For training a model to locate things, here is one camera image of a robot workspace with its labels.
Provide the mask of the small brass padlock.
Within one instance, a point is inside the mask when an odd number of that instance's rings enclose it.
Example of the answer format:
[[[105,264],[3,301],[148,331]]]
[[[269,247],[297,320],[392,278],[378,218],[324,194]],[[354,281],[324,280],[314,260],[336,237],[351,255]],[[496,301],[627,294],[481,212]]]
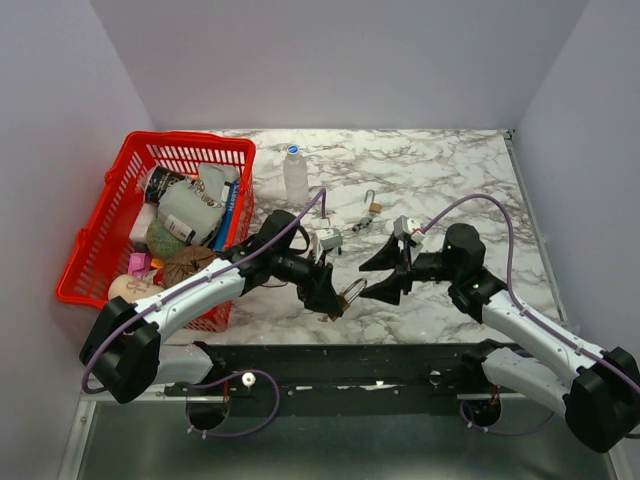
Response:
[[[364,203],[370,215],[378,215],[383,209],[382,205],[376,201],[376,192],[373,189],[365,193]]]

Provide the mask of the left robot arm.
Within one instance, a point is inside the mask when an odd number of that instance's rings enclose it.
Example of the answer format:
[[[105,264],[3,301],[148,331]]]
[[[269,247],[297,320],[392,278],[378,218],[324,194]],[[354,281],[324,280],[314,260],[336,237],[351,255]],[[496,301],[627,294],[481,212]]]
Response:
[[[300,229],[298,217],[276,210],[257,234],[227,249],[191,278],[133,303],[122,297],[108,301],[80,353],[83,390],[108,391],[121,404],[152,385],[182,383],[201,395],[214,393],[222,372],[203,347],[167,341],[202,314],[270,278],[295,285],[306,309],[340,316],[332,265],[318,257],[305,258],[290,246]]]

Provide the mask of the large brass padlock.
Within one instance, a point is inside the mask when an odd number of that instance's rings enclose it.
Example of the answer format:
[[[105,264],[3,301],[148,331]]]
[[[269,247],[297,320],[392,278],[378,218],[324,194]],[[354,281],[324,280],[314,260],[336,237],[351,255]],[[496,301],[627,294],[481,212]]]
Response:
[[[351,306],[353,301],[367,287],[367,280],[358,278],[338,294],[338,300],[341,306],[341,315],[343,315]]]

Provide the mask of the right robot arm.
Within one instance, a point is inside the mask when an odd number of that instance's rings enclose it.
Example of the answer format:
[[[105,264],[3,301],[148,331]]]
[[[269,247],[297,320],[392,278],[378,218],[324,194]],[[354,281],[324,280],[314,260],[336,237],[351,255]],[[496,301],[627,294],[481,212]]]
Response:
[[[446,282],[453,305],[475,321],[501,332],[526,351],[520,356],[492,341],[481,343],[460,367],[469,390],[502,386],[561,416],[573,435],[606,453],[639,425],[639,368],[616,347],[606,350],[537,315],[484,265],[486,248],[477,230],[457,223],[437,252],[423,252],[423,234],[397,221],[386,244],[360,271],[389,271],[365,288],[364,298],[399,304],[416,282]]]

